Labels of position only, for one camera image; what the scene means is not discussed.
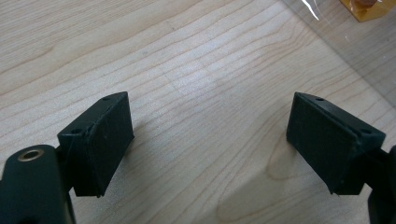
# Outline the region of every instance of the light wood surface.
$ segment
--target light wood surface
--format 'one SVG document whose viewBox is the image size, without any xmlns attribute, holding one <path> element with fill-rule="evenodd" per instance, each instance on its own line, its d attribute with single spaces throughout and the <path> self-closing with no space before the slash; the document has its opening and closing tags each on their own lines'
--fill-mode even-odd
<svg viewBox="0 0 396 224">
<path fill-rule="evenodd" d="M 78 223 L 368 223 L 369 188 L 331 195 L 286 142 L 291 100 L 332 101 L 386 150 L 396 111 L 282 1 L 0 3 L 1 173 L 118 91 L 135 140 L 105 197 L 72 196 Z"/>
</svg>

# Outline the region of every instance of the transparent plastic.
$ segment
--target transparent plastic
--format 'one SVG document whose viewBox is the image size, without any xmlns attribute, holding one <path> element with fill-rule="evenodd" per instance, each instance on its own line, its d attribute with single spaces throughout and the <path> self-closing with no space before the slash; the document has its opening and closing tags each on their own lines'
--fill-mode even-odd
<svg viewBox="0 0 396 224">
<path fill-rule="evenodd" d="M 395 0 L 284 2 L 385 99 L 396 106 Z M 367 17 L 367 13 L 375 10 L 375 7 L 385 7 L 383 11 L 386 10 L 386 13 L 376 18 L 372 15 L 370 20 L 358 20 L 356 13 Z"/>
</svg>

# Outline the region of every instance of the wood grain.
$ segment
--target wood grain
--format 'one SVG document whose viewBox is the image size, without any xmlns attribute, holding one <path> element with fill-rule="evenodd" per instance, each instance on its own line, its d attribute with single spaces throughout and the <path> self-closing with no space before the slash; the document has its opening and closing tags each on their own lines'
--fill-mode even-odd
<svg viewBox="0 0 396 224">
<path fill-rule="evenodd" d="M 292 95 L 327 98 L 396 140 L 395 109 L 281 1 L 3 1 L 0 163 L 104 95 L 135 140 L 78 223 L 368 223 L 286 142 Z"/>
</svg>

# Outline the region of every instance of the black plastic part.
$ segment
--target black plastic part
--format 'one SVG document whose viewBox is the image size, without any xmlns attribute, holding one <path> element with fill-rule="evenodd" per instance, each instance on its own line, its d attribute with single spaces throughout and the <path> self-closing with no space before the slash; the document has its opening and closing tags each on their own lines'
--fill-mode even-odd
<svg viewBox="0 0 396 224">
<path fill-rule="evenodd" d="M 102 98 L 59 134 L 68 187 L 77 196 L 103 196 L 134 139 L 128 93 Z"/>
<path fill-rule="evenodd" d="M 51 146 L 28 147 L 9 157 L 0 195 L 0 223 L 75 223 Z"/>
<path fill-rule="evenodd" d="M 288 141 L 331 193 L 357 195 L 367 179 L 367 155 L 381 150 L 385 134 L 317 96 L 296 92 Z"/>
</svg>

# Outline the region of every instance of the black block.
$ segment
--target black block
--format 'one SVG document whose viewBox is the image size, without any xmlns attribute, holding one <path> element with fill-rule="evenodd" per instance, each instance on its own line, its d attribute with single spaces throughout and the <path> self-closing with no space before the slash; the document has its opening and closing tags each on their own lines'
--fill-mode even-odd
<svg viewBox="0 0 396 224">
<path fill-rule="evenodd" d="M 331 193 L 357 195 L 364 185 L 363 155 L 379 150 L 385 134 L 322 98 L 296 92 L 287 139 Z"/>
<path fill-rule="evenodd" d="M 134 139 L 128 93 L 109 95 L 60 133 L 61 161 L 77 196 L 103 196 Z"/>
</svg>

